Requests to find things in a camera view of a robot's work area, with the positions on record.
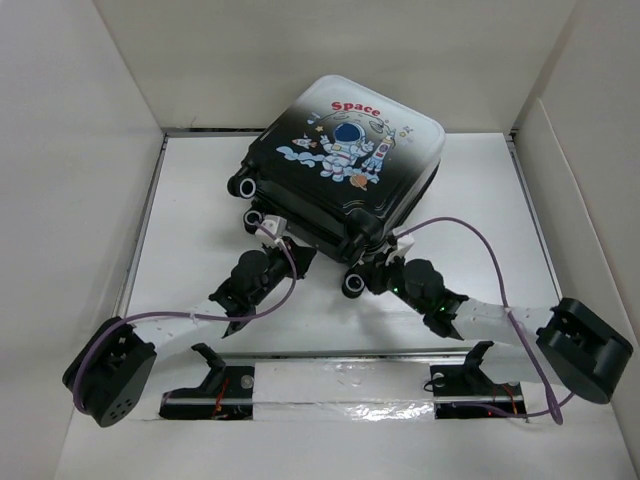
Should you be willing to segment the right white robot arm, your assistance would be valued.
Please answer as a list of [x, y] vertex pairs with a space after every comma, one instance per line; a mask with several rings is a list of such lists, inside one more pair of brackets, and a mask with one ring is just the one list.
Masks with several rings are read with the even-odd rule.
[[573, 298], [535, 308], [485, 303], [446, 288], [423, 259], [378, 262], [361, 276], [372, 293], [396, 295], [436, 335], [475, 342], [461, 371], [474, 393], [495, 384], [548, 381], [607, 404], [633, 354], [626, 338]]

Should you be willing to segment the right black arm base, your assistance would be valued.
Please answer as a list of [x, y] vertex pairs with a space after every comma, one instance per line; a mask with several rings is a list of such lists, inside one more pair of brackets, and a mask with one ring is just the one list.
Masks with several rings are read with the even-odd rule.
[[526, 414], [524, 395], [519, 384], [495, 384], [482, 376], [467, 374], [464, 366], [433, 365], [423, 390], [433, 395], [437, 420], [502, 419]]

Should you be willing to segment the black suitcase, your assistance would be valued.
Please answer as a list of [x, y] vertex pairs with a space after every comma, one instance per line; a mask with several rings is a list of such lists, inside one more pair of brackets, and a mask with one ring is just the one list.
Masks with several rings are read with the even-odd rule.
[[405, 222], [435, 178], [445, 140], [436, 120], [326, 75], [250, 144], [227, 189], [352, 267]]

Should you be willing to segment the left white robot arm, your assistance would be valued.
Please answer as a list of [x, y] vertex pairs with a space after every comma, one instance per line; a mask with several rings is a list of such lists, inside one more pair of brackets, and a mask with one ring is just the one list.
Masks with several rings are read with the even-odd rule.
[[250, 321], [271, 315], [291, 291], [261, 313], [258, 305], [284, 279], [302, 279], [316, 253], [290, 237], [272, 248], [244, 252], [230, 276], [209, 297], [223, 308], [223, 316], [156, 311], [104, 321], [62, 377], [76, 409], [102, 428], [121, 421], [143, 397], [156, 362], [194, 345], [208, 345], [217, 333], [228, 337]]

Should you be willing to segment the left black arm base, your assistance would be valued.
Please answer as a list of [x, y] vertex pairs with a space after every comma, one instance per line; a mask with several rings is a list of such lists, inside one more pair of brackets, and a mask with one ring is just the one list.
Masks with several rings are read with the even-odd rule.
[[163, 394], [159, 416], [165, 420], [251, 420], [255, 368], [227, 366], [210, 371], [197, 387]]

